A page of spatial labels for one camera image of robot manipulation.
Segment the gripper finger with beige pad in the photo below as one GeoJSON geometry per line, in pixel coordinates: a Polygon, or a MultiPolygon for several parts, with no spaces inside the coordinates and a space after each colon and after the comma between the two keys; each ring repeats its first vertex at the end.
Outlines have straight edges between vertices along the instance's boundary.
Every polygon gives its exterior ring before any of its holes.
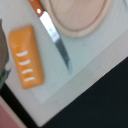
{"type": "Polygon", "coordinates": [[[2,20],[0,19],[0,89],[3,87],[5,80],[8,78],[10,73],[6,70],[6,64],[9,61],[9,52],[7,48],[7,42],[5,34],[2,28],[2,20]]]}

